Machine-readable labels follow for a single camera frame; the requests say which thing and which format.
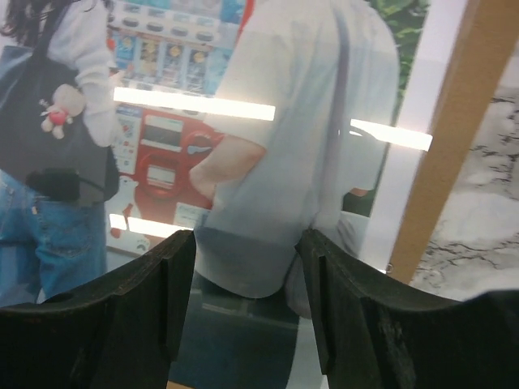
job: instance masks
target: wooden frame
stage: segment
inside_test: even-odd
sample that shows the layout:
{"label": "wooden frame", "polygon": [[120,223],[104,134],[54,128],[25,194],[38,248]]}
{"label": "wooden frame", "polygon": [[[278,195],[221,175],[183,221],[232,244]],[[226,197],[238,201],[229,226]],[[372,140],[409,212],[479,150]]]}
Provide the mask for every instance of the wooden frame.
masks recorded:
{"label": "wooden frame", "polygon": [[414,181],[391,276],[408,284],[519,37],[517,0],[469,0],[435,111],[433,141]]}

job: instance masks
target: marble surface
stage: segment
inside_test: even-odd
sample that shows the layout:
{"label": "marble surface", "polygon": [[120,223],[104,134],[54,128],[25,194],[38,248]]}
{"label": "marble surface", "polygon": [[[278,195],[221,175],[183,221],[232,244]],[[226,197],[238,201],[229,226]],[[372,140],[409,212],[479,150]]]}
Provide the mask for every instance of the marble surface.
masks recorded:
{"label": "marble surface", "polygon": [[411,284],[457,300],[519,289],[519,44]]}

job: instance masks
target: dark hair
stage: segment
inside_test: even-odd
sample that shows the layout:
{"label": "dark hair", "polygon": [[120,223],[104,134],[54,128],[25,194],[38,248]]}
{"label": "dark hair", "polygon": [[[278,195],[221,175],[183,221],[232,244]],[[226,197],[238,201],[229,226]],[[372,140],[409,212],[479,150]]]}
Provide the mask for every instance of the dark hair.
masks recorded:
{"label": "dark hair", "polygon": [[[0,35],[13,38],[19,45],[34,47],[40,36],[41,22],[47,18],[49,11],[78,1],[80,0],[9,0]],[[102,2],[112,11],[112,0]]]}

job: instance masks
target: blue jeans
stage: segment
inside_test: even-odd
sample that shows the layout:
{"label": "blue jeans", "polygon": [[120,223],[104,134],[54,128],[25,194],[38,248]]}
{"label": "blue jeans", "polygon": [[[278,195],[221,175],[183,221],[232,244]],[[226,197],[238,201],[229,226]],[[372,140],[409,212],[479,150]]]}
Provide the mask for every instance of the blue jeans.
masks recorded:
{"label": "blue jeans", "polygon": [[105,205],[49,201],[0,171],[0,306],[50,298],[106,273]]}

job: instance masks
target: woman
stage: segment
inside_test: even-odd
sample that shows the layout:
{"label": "woman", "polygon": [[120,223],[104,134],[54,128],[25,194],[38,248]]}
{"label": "woman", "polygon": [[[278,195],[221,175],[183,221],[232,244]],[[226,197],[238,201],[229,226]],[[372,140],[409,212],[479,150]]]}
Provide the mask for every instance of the woman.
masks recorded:
{"label": "woman", "polygon": [[[0,45],[34,47],[46,16],[70,3],[48,57],[78,71],[87,104],[84,123],[102,147],[113,142],[111,54],[106,44],[109,0],[9,0],[2,4]],[[0,172],[0,306],[36,302],[89,282],[106,268],[104,204],[52,202]]]}

